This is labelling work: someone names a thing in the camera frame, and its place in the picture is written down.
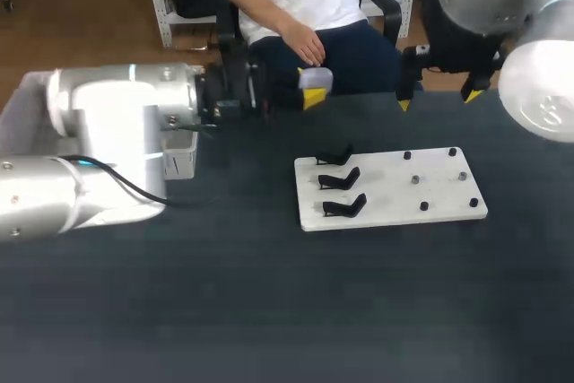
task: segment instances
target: black cable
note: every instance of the black cable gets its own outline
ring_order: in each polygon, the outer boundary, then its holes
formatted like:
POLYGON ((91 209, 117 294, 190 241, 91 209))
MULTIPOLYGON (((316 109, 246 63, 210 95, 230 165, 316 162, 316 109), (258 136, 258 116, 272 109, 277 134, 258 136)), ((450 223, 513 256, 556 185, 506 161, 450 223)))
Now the black cable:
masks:
POLYGON ((117 179, 119 182, 128 186, 129 188, 131 188, 135 192, 139 193, 141 196, 149 199, 150 201, 157 202, 159 204, 164 204, 166 206, 180 207, 180 208, 191 208, 191 207, 208 205, 208 204, 212 203, 213 201, 215 201, 215 199, 212 199, 210 201, 200 202, 200 203, 185 203, 185 202, 172 201, 170 199, 166 199, 163 197, 152 195, 151 193, 146 192, 142 188, 139 188, 138 186, 136 186, 130 180, 128 180, 127 178, 125 178, 124 176, 119 174, 116 170, 114 170, 111 166, 107 165, 103 161, 93 159, 92 157, 89 157, 89 156, 81 156, 78 154, 72 154, 72 155, 68 155, 68 156, 58 156, 58 157, 60 159, 64 159, 65 161, 83 161, 86 163, 90 163, 91 165, 94 165, 94 166, 100 168, 101 170, 103 170, 104 172, 108 173, 111 177, 117 179))

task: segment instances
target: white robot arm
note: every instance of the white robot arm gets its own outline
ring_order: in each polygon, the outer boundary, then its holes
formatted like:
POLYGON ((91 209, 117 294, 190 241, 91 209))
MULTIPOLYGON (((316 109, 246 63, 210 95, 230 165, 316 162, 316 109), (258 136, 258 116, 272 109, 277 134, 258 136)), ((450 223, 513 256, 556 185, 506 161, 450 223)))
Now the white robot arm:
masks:
POLYGON ((574 142, 574 0, 439 0, 460 27, 481 35, 531 24, 500 76, 500 98, 523 127, 547 139, 574 142))

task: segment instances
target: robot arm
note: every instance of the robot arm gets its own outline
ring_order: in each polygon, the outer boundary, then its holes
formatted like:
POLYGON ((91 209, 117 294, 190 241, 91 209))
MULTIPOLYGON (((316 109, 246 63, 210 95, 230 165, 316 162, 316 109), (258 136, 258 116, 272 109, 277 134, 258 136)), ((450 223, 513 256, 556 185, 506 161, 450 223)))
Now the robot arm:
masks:
POLYGON ((444 14, 465 30, 505 35, 532 22, 500 76, 505 109, 529 131, 574 142, 574 0, 439 0, 444 14))
MULTIPOLYGON (((248 69, 243 60, 244 79, 251 76, 248 69)), ((0 240, 160 214, 168 203, 162 134, 214 126, 262 105, 249 86, 240 91, 237 79, 227 85, 223 76, 217 65, 206 72, 185 64, 55 71, 45 104, 52 127, 77 142, 74 152, 101 164, 56 155, 0 155, 0 240), (109 175, 110 169, 125 180, 109 175)))

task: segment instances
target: black bracket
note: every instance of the black bracket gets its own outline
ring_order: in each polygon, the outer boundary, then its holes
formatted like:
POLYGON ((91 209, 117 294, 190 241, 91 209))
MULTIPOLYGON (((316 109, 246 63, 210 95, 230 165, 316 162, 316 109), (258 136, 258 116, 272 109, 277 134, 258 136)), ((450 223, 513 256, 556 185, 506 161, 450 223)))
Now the black bracket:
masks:
POLYGON ((351 190, 360 176, 361 170, 359 168, 353 168, 347 178, 319 175, 319 184, 321 185, 321 190, 351 190))
POLYGON ((337 165, 344 166, 354 153, 352 144, 346 148, 343 154, 332 154, 330 152, 320 152, 315 156, 317 165, 337 165))
POLYGON ((337 202, 324 202, 323 211, 325 217, 347 217, 352 219, 359 215, 363 207, 367 204, 367 195, 359 195, 352 205, 338 204, 337 202))

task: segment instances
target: dark table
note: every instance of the dark table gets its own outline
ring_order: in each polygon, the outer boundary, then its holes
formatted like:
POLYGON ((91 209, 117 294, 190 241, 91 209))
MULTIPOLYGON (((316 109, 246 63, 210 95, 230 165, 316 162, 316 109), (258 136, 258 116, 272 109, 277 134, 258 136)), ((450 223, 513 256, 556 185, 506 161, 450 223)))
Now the dark table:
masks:
POLYGON ((573 180, 574 145, 496 92, 408 114, 338 99, 203 137, 196 179, 170 183, 196 209, 0 247, 0 381, 572 382, 573 180), (303 232, 294 159, 349 142, 462 147, 488 218, 303 232))

